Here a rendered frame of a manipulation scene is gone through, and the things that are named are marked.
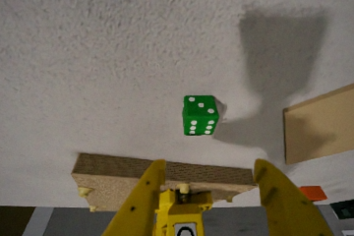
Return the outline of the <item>orange pocket multimeter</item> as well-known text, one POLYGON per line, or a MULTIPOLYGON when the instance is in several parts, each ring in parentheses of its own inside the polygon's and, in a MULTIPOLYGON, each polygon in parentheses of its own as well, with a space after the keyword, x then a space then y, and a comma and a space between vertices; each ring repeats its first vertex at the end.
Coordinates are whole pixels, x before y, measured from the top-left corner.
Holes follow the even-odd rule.
POLYGON ((311 202, 318 202, 327 200, 327 196, 325 195, 321 186, 307 186, 307 187, 299 187, 299 189, 307 196, 307 198, 311 202))

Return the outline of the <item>green die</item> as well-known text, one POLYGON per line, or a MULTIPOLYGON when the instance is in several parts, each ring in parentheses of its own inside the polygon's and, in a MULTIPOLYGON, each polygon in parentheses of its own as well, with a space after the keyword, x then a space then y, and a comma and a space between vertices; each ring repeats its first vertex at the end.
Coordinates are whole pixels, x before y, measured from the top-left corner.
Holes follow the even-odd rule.
POLYGON ((219 119, 213 96, 184 96, 182 117, 184 135, 212 135, 219 119))

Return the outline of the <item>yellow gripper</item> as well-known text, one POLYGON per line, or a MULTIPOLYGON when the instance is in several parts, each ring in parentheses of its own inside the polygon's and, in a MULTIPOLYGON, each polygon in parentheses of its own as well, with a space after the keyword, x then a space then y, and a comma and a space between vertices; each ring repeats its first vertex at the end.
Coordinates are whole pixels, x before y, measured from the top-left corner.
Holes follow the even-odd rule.
MULTIPOLYGON (((165 170, 165 159, 150 165, 101 236, 153 235, 165 170)), ((269 236, 334 236, 317 207, 272 163, 256 159, 254 182, 266 209, 269 236)))

